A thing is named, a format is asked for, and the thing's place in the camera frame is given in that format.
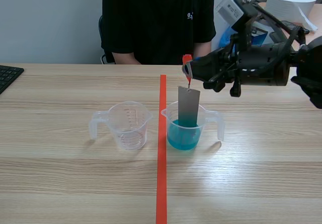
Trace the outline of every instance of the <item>keyboard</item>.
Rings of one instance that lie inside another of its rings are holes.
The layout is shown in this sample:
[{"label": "keyboard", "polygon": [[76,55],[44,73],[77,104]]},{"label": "keyboard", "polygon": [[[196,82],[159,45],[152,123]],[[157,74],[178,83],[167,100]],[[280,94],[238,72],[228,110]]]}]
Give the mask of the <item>keyboard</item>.
[{"label": "keyboard", "polygon": [[14,82],[24,69],[0,65],[0,94]]}]

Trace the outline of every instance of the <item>blue object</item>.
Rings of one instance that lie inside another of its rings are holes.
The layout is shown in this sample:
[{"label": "blue object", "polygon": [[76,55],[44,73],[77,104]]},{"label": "blue object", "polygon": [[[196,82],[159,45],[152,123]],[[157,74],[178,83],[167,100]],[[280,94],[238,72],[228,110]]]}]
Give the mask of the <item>blue object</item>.
[{"label": "blue object", "polygon": [[[229,27],[222,35],[220,42],[219,42],[219,48],[223,48],[226,47],[229,43],[230,43],[230,37],[233,34],[236,34],[237,32],[232,29],[231,27]],[[258,35],[258,36],[252,36],[252,45],[256,45],[256,46],[262,46],[265,39],[267,37],[267,34],[262,34],[262,35]]]},{"label": "blue object", "polygon": [[170,124],[168,129],[168,142],[179,150],[191,150],[197,146],[201,129],[197,128],[182,128],[179,127],[179,121],[176,120]]}]

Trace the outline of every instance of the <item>wooden table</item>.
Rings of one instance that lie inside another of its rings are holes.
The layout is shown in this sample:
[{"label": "wooden table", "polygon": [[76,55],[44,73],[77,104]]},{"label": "wooden table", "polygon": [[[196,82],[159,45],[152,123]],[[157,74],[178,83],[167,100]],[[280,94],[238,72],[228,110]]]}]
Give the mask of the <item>wooden table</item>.
[{"label": "wooden table", "polygon": [[[0,95],[0,223],[155,223],[159,76],[172,103],[180,68],[12,65],[25,72]],[[168,146],[168,223],[321,223],[321,112],[292,83],[229,89],[201,94],[225,142],[209,124],[194,151]],[[90,141],[93,112],[128,100],[154,115],[146,146],[123,151],[104,126]]]}]

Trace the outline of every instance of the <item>white paper roll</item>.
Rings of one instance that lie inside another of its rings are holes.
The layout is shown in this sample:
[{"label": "white paper roll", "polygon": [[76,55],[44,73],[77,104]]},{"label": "white paper roll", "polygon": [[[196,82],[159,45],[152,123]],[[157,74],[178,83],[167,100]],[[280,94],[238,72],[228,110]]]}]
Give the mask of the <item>white paper roll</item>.
[{"label": "white paper roll", "polygon": [[309,16],[316,0],[267,0],[265,10],[279,20],[301,23],[307,29],[316,30],[307,17]]}]

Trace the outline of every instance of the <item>empty measuring cup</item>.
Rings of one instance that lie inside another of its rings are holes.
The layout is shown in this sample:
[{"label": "empty measuring cup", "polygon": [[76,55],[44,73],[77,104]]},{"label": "empty measuring cup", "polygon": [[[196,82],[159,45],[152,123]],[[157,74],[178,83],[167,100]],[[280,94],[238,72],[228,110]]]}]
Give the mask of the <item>empty measuring cup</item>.
[{"label": "empty measuring cup", "polygon": [[224,140],[225,123],[219,112],[207,111],[199,105],[196,127],[182,127],[179,125],[178,102],[170,104],[167,109],[161,111],[161,114],[167,118],[168,142],[179,150],[193,149],[208,122],[217,122],[217,137],[221,141]]},{"label": "empty measuring cup", "polygon": [[147,122],[152,114],[138,102],[123,102],[107,112],[96,112],[90,121],[92,139],[97,138],[98,123],[106,124],[116,143],[125,150],[138,150],[146,143]]}]

